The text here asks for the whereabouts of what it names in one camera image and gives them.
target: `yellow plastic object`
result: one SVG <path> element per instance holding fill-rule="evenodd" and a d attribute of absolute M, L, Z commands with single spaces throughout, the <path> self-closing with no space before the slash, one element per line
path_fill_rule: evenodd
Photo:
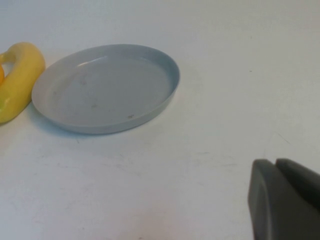
<path fill-rule="evenodd" d="M 5 79 L 5 72 L 4 72 L 4 69 L 2 68 L 2 66 L 0 64 L 0 84 L 2 84 L 4 79 Z"/>
<path fill-rule="evenodd" d="M 19 115 L 31 101 L 32 88 L 45 70 L 43 55 L 31 43 L 20 42 L 0 54 L 0 64 L 14 63 L 0 85 L 0 124 Z"/>

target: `dark gray plastic object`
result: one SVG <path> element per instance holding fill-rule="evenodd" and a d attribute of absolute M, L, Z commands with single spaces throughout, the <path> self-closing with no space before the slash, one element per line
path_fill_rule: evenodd
<path fill-rule="evenodd" d="M 165 53 L 140 45 L 89 48 L 51 65 L 32 90 L 35 108 L 63 129 L 110 134 L 160 114 L 179 84 Z"/>
<path fill-rule="evenodd" d="M 320 240 L 320 175 L 304 166 L 255 160 L 248 203 L 255 240 Z"/>

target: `gray object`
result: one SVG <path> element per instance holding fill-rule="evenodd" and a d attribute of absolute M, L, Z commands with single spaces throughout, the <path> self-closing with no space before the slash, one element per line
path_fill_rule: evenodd
<path fill-rule="evenodd" d="M 110 134 L 160 114 L 179 84 L 179 68 L 165 53 L 117 44 L 67 56 L 39 77 L 36 109 L 54 124 L 85 134 Z"/>

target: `orange part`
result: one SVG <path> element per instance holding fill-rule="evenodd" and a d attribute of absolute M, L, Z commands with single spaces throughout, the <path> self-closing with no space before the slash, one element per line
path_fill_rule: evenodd
<path fill-rule="evenodd" d="M 4 69 L 2 68 L 1 64 L 0 64 L 0 84 L 2 84 L 2 82 L 5 80 L 5 72 Z"/>

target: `white table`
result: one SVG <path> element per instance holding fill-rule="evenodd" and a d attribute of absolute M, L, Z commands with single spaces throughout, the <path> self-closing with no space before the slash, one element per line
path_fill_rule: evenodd
<path fill-rule="evenodd" d="M 0 127 L 3 240 L 248 240 L 256 158 L 320 172 L 320 1 L 2 0 L 0 52 L 47 66 L 131 43 L 181 70 L 169 107 L 135 129 L 68 133 L 32 105 Z"/>

